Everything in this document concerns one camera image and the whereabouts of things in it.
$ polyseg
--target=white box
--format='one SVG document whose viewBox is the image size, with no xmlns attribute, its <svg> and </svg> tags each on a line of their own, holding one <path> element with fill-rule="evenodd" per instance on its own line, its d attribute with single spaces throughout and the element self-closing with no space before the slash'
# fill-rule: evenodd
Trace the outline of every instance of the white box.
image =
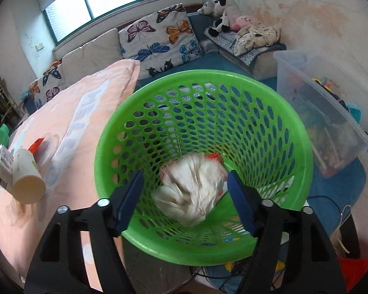
<svg viewBox="0 0 368 294">
<path fill-rule="evenodd" d="M 4 146 L 0 149 L 0 186 L 8 189 L 12 186 L 14 158 Z"/>
</svg>

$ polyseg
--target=basket rim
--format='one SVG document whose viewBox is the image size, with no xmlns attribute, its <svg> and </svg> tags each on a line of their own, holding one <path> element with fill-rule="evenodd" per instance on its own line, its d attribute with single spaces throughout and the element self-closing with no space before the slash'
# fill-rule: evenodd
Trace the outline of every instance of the basket rim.
<svg viewBox="0 0 368 294">
<path fill-rule="evenodd" d="M 304 124 L 302 123 L 301 119 L 292 108 L 292 106 L 272 88 L 244 75 L 220 70 L 190 70 L 164 76 L 136 91 L 118 107 L 118 109 L 112 114 L 108 123 L 106 124 L 96 149 L 94 163 L 94 180 L 98 197 L 110 197 L 110 193 L 107 192 L 107 187 L 102 173 L 103 168 L 107 165 L 106 159 L 109 159 L 109 164 L 111 160 L 107 157 L 107 152 L 106 150 L 104 150 L 104 147 L 106 147 L 107 145 L 109 146 L 110 143 L 117 141 L 117 137 L 111 134 L 114 133 L 115 129 L 117 129 L 117 120 L 122 112 L 133 110 L 134 103 L 138 104 L 140 99 L 149 97 L 150 94 L 157 94 L 157 92 L 161 93 L 161 91 L 166 91 L 169 88 L 175 88 L 183 85 L 183 80 L 185 80 L 185 77 L 190 77 L 188 78 L 188 80 L 191 80 L 194 77 L 196 78 L 196 76 L 198 76 L 199 79 L 202 79 L 204 78 L 205 74 L 221 76 L 221 80 L 223 80 L 224 77 L 226 78 L 226 76 L 230 76 L 239 79 L 241 83 L 249 83 L 249 88 L 258 88 L 264 92 L 267 92 L 270 97 L 272 97 L 276 101 L 279 101 L 281 105 L 284 106 L 284 108 L 286 109 L 286 111 L 284 111 L 284 115 L 288 115 L 294 119 L 295 133 L 301 139 L 300 148 L 302 148 L 301 154 L 303 166 L 300 173 L 300 176 L 302 177 L 302 180 L 300 182 L 302 188 L 301 193 L 296 194 L 294 196 L 295 198 L 290 200 L 291 206 L 289 208 L 292 210 L 300 210 L 301 207 L 304 205 L 304 202 L 309 193 L 313 175 L 312 148 Z M 158 243 L 148 241 L 146 244 L 144 242 L 144 235 L 136 229 L 131 229 L 131 227 L 129 227 L 128 230 L 124 231 L 122 235 L 130 243 L 132 243 L 134 246 L 147 254 L 150 254 L 154 257 L 170 263 L 193 266 L 218 265 L 224 264 L 229 261 L 240 260 L 250 256 L 256 245 L 256 239 L 248 241 L 248 239 L 245 238 L 241 238 L 235 241 L 234 246 L 231 246 L 231 242 L 226 242 L 226 244 L 219 243 L 218 250 L 213 250 L 214 246 L 189 245 L 189 250 L 187 251 L 187 253 L 191 253 L 191 255 L 183 255 L 183 251 L 181 251 L 182 248 L 175 249 L 170 246 L 169 250 L 167 251 L 167 246 L 171 245 L 172 243 L 171 241 L 167 241 L 162 238 Z"/>
</svg>

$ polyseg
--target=pink stuffed toy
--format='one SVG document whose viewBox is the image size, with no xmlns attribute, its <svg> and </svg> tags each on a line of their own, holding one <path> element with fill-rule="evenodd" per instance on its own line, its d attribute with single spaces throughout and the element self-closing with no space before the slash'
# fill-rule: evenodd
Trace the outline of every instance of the pink stuffed toy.
<svg viewBox="0 0 368 294">
<path fill-rule="evenodd" d="M 256 18 L 250 15 L 243 15 L 243 16 L 234 15 L 233 18 L 236 21 L 236 23 L 233 23 L 232 25 L 230 25 L 230 30 L 235 31 L 235 32 L 238 32 L 242 28 L 249 26 L 249 25 L 253 25 L 258 22 Z"/>
</svg>

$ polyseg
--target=beige cushion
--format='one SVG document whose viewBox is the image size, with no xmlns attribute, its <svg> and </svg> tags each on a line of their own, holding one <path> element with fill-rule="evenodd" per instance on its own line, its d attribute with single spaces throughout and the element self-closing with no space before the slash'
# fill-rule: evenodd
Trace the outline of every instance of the beige cushion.
<svg viewBox="0 0 368 294">
<path fill-rule="evenodd" d="M 122 60 L 117 29 L 112 29 L 63 57 L 66 83 L 71 86 Z"/>
</svg>

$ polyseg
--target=green plastic basket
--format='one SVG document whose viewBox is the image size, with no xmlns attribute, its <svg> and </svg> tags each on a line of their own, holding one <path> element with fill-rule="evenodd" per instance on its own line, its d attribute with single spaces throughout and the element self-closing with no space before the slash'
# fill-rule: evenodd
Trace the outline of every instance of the green plastic basket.
<svg viewBox="0 0 368 294">
<path fill-rule="evenodd" d="M 109 197 L 134 171 L 145 186 L 123 236 L 159 259 L 217 265 L 252 254 L 226 194 L 206 220 L 184 227 L 163 215 L 151 198 L 160 167 L 190 152 L 218 152 L 226 169 L 282 207 L 299 210 L 309 193 L 313 159 L 308 134 L 293 108 L 271 88 L 245 76 L 192 70 L 165 76 L 120 105 L 98 143 L 95 182 Z"/>
</svg>

